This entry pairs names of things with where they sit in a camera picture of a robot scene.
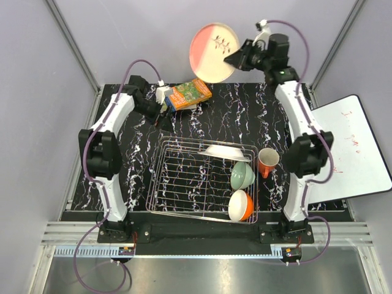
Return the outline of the pink cream floral plate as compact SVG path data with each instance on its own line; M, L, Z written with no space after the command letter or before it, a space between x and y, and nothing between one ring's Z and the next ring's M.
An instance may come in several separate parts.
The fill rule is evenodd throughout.
M202 27L191 41L191 69L204 82L221 83L235 70L224 59L239 47L239 40L232 28L223 23L208 24Z

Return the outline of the white paper plate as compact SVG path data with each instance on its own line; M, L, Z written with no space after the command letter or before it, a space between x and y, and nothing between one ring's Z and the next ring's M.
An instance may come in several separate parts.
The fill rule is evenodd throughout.
M250 158L244 156L241 149L232 146L209 145L204 151L200 151L198 153L220 159L235 160L240 162L251 161Z

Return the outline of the orange ceramic mug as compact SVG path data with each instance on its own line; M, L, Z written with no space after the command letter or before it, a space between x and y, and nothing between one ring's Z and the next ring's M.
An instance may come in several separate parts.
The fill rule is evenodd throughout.
M262 178L267 179L272 170L279 163L279 154L272 148L263 148L258 154L258 171Z

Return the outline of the pale green ceramic bowl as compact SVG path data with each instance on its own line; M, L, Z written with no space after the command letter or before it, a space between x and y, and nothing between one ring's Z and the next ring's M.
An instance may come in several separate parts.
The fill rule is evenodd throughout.
M237 162L230 175L230 185L233 190L245 189L255 181L255 173L246 162Z

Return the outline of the orange bowl white inside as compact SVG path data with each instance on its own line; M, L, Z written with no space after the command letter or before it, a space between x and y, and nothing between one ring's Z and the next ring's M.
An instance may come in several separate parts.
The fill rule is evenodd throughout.
M237 190L230 197L228 215L231 221L245 221L251 216L253 210L253 200L244 190Z

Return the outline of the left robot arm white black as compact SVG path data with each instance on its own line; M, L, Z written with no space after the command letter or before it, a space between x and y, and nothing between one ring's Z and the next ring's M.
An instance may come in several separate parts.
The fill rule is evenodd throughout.
M129 83L121 85L111 96L108 107L89 129L78 134L80 160L84 174L96 185L104 205L104 218L98 226L110 232L118 242L124 243L132 236L132 227L127 216L119 184L119 172L123 163L117 136L126 118L132 112L145 117L158 129L173 132L172 110L162 110L166 98L173 93L171 87L158 81L156 98L146 98L147 81L132 75Z

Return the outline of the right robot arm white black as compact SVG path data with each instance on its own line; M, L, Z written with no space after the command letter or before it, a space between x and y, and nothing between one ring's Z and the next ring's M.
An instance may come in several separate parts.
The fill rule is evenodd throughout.
M334 137L332 132L321 128L311 113L298 74L288 65L288 49L285 34L261 32L254 40L247 39L224 61L243 71L261 70L290 123L293 142L282 156L282 163L290 173L290 185L278 235L283 242L291 243L307 229L309 185L321 169L332 162Z

